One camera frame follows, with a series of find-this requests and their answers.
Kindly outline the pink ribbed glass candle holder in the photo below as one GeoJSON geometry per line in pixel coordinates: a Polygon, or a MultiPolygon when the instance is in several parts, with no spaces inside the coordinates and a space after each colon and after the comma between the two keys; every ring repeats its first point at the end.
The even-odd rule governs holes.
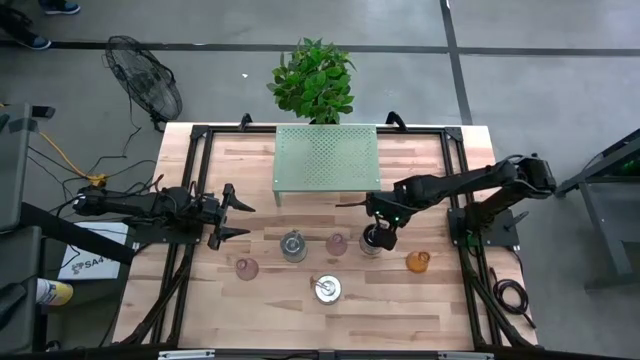
{"type": "Polygon", "coordinates": [[[348,241],[341,233],[334,233],[326,240],[325,247],[331,256],[339,257],[346,253],[348,241]]]}
{"type": "Polygon", "coordinates": [[[259,264],[252,258],[240,258],[235,263],[235,272],[239,279],[251,281],[259,274],[259,264]]]}

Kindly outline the white and yellow bottle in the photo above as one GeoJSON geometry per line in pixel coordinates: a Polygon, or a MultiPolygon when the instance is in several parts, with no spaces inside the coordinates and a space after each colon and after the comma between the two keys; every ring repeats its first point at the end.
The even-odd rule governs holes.
{"type": "Polygon", "coordinates": [[[48,279],[37,279],[36,303],[47,306],[63,306],[73,297],[73,286],[48,279]]]}

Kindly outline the person's leg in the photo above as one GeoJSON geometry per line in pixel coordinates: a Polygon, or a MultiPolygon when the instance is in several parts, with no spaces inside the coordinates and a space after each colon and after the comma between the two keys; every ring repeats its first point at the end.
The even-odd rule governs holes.
{"type": "Polygon", "coordinates": [[[29,27],[32,21],[24,13],[4,4],[0,4],[0,28],[14,38],[26,38],[31,35],[29,27]]]}

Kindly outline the amber glass candle holder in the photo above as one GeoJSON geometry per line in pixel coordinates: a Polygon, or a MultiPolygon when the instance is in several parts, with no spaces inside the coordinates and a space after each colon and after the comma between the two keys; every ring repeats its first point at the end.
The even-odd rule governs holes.
{"type": "Polygon", "coordinates": [[[430,258],[426,251],[412,251],[405,258],[406,268],[412,273],[424,273],[428,269],[430,258]]]}

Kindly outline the black floor fan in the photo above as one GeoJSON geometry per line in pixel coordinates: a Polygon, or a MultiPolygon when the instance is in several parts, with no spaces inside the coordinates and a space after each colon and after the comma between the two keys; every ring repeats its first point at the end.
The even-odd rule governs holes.
{"type": "Polygon", "coordinates": [[[176,120],[183,102],[174,72],[163,65],[142,43],[125,35],[108,38],[105,46],[108,68],[133,102],[149,116],[154,129],[176,120]]]}

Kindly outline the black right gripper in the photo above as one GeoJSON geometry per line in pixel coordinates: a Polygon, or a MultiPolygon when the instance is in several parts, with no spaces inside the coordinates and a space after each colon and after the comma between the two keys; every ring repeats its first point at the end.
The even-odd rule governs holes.
{"type": "MultiPolygon", "coordinates": [[[[391,227],[404,227],[415,214],[415,209],[399,203],[393,192],[367,192],[366,213],[377,220],[387,221],[391,227]]],[[[393,250],[397,243],[396,230],[372,223],[364,229],[364,239],[375,240],[377,232],[378,246],[393,250]]]]}

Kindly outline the grey metal side table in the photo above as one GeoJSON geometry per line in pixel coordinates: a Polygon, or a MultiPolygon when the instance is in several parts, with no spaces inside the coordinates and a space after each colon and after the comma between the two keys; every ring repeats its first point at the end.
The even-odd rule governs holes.
{"type": "Polygon", "coordinates": [[[640,246],[640,128],[597,153],[555,192],[564,198],[578,190],[594,230],[604,242],[614,273],[584,285],[587,291],[640,285],[626,246],[640,246]]]}

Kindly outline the black aluminium table frame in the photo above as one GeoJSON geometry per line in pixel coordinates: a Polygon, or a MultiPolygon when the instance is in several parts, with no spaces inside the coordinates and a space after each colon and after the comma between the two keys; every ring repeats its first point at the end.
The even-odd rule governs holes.
{"type": "Polygon", "coordinates": [[[335,349],[335,350],[470,350],[478,341],[504,342],[496,319],[463,281],[461,252],[449,236],[447,212],[465,204],[464,197],[443,200],[416,214],[399,230],[391,251],[375,256],[361,251],[358,240],[369,218],[358,193],[286,193],[278,207],[272,192],[276,128],[207,124],[202,137],[191,139],[191,124],[166,132],[157,174],[166,186],[182,181],[185,160],[195,156],[206,168],[206,187],[219,192],[235,186],[239,198],[255,212],[231,212],[233,227],[249,234],[229,240],[219,250],[195,247],[184,292],[169,303],[156,336],[182,348],[335,349]],[[211,156],[200,156],[209,150],[211,156]],[[308,249],[305,259],[290,263],[280,240],[299,231],[308,249]],[[341,233],[348,249],[331,256],[326,240],[341,233]],[[405,265],[412,251],[426,251],[426,272],[405,265]],[[252,258],[259,274],[239,279],[235,263],[252,258]],[[343,286],[340,299],[320,304],[310,278],[330,274],[343,286]]]}

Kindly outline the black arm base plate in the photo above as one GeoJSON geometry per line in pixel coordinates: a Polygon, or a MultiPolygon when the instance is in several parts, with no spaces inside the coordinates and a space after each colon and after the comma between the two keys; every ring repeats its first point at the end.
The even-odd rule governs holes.
{"type": "Polygon", "coordinates": [[[483,228],[479,234],[465,227],[465,212],[461,208],[449,209],[447,221],[451,243],[456,247],[494,246],[514,247],[520,241],[516,228],[516,217],[510,209],[499,213],[494,222],[483,228]]]}
{"type": "Polygon", "coordinates": [[[134,223],[125,221],[133,230],[133,238],[141,244],[179,244],[189,245],[200,242],[203,226],[167,227],[151,223],[134,223]]]}

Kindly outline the silver tin candle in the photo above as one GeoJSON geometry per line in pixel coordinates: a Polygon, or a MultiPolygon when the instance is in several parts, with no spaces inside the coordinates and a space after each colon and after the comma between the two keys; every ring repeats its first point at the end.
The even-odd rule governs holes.
{"type": "Polygon", "coordinates": [[[364,239],[364,230],[363,230],[363,232],[362,232],[362,234],[360,236],[360,239],[359,239],[359,246],[360,246],[360,249],[366,255],[369,255],[369,256],[378,255],[382,251],[382,248],[379,247],[379,246],[376,246],[373,243],[373,240],[365,240],[364,239]]]}

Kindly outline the dark ribbed tin can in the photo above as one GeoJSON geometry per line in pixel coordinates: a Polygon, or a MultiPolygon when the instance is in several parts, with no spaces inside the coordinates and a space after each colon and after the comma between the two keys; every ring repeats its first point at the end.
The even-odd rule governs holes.
{"type": "Polygon", "coordinates": [[[343,291],[340,280],[330,274],[321,275],[317,278],[310,278],[310,287],[314,292],[316,300],[323,305],[336,303],[343,291]]]}

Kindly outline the silver tin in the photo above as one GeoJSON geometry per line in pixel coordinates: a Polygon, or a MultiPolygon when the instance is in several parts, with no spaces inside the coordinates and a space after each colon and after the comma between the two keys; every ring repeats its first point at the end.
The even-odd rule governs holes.
{"type": "Polygon", "coordinates": [[[297,230],[290,231],[282,237],[280,248],[284,259],[290,263],[303,261],[308,252],[306,241],[297,230]]]}

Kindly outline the white printed paper sign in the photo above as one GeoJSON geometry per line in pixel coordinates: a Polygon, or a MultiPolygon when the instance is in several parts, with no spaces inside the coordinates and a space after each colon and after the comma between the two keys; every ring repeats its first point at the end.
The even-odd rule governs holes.
{"type": "MultiPolygon", "coordinates": [[[[82,228],[124,245],[129,227],[116,222],[78,222],[82,228]]],[[[119,274],[120,265],[104,256],[89,253],[68,245],[59,265],[59,281],[111,280],[119,274]]]]}

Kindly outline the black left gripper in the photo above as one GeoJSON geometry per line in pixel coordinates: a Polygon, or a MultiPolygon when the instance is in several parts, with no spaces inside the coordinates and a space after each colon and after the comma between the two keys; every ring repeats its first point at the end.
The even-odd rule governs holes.
{"type": "MultiPolygon", "coordinates": [[[[222,194],[223,207],[231,207],[244,212],[255,212],[254,208],[243,203],[236,197],[235,188],[231,183],[224,185],[222,194]]],[[[207,246],[211,250],[218,250],[224,242],[232,237],[250,233],[247,229],[222,226],[223,216],[220,210],[220,200],[213,194],[203,194],[196,199],[195,203],[195,222],[202,225],[212,225],[214,227],[207,241],[207,246]]]]}

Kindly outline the person's shoe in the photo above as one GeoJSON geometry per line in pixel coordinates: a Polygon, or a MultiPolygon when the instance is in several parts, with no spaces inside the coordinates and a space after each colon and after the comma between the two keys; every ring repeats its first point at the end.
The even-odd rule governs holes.
{"type": "Polygon", "coordinates": [[[30,32],[22,35],[16,35],[15,40],[20,45],[27,47],[31,50],[46,50],[50,48],[52,45],[52,42],[47,38],[30,33],[30,32]]]}
{"type": "Polygon", "coordinates": [[[38,0],[39,6],[46,15],[74,15],[81,11],[81,6],[68,0],[38,0]]]}

